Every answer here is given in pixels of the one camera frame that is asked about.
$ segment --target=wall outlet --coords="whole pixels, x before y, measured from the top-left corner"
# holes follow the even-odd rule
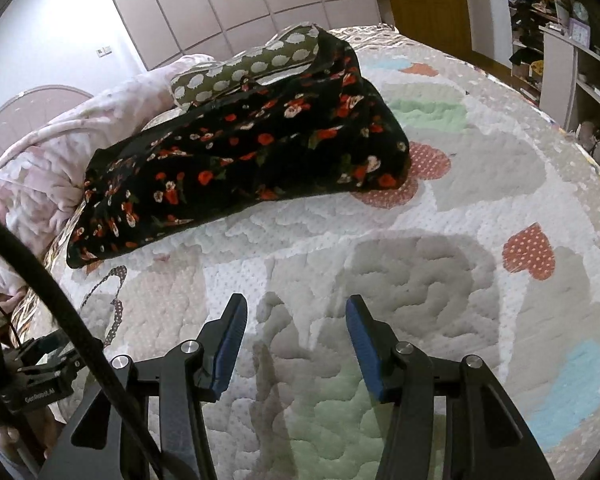
[[[104,57],[107,54],[111,54],[111,47],[109,45],[103,46],[96,50],[96,52],[98,53],[98,57]]]

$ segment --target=wooden door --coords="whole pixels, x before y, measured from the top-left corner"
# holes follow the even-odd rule
[[[466,0],[391,0],[398,30],[461,59],[472,58]]]

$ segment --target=pink blanket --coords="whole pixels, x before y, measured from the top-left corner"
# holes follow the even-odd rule
[[[0,221],[40,259],[82,199],[84,171],[99,148],[133,135],[173,107],[170,81],[211,56],[184,56],[104,91],[49,121],[0,158]],[[25,283],[0,258],[0,294]]]

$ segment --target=bed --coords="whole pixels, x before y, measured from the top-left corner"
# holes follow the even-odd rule
[[[45,265],[108,358],[163,355],[233,292],[246,297],[234,376],[204,407],[220,479],[374,478],[390,407],[362,381],[351,294],[429,354],[481,355],[556,478],[577,478],[600,448],[600,169],[481,70],[390,27],[334,34],[411,142],[399,190],[263,203],[70,269],[78,208]],[[13,319],[21,338],[55,328],[31,293]],[[64,418],[86,382],[60,403]],[[440,449],[434,464],[439,478]]]

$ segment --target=light blue patch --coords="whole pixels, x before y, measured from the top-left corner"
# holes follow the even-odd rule
[[[528,422],[543,451],[560,444],[596,411],[600,406],[599,390],[600,345],[590,339],[567,355],[547,398]]]
[[[385,68],[387,70],[402,70],[413,66],[405,57],[387,57],[366,62],[365,65],[369,68]]]

